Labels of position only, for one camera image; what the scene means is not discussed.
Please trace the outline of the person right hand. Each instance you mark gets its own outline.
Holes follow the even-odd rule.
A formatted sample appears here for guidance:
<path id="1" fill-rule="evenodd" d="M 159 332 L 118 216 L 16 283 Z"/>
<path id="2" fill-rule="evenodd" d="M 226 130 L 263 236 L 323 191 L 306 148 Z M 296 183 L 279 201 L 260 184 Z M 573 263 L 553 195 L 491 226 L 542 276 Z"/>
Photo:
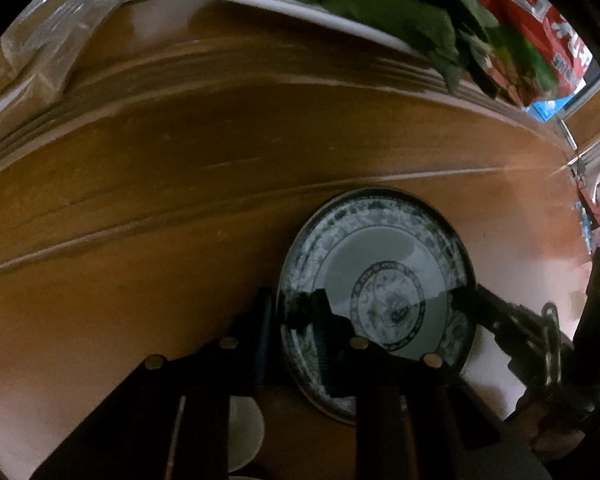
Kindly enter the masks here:
<path id="1" fill-rule="evenodd" d="M 560 460 L 584 440 L 579 429 L 560 429 L 550 422 L 545 404 L 527 389 L 504 420 L 514 436 L 542 460 Z"/>

